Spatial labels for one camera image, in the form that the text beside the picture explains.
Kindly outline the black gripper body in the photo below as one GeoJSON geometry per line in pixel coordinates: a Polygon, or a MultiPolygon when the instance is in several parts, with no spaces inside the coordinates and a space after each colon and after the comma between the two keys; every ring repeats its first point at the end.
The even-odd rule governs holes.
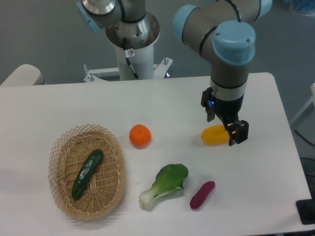
{"type": "Polygon", "coordinates": [[[238,112],[243,103],[244,95],[236,100],[225,101],[212,95],[212,111],[224,125],[232,124],[238,119],[238,112]]]}

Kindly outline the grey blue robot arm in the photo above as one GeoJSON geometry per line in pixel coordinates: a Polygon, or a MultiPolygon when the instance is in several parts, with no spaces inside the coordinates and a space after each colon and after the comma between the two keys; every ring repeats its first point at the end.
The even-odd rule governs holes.
{"type": "MultiPolygon", "coordinates": [[[[207,121],[219,118],[229,144],[248,138],[249,124],[240,120],[256,35],[251,23],[271,8],[270,0],[218,0],[207,9],[187,4],[174,15],[173,32],[211,65],[210,87],[202,93],[207,121]]],[[[143,0],[80,0],[77,8],[93,31],[106,30],[116,47],[121,80],[152,79],[153,46],[160,34],[157,18],[143,0]]]]}

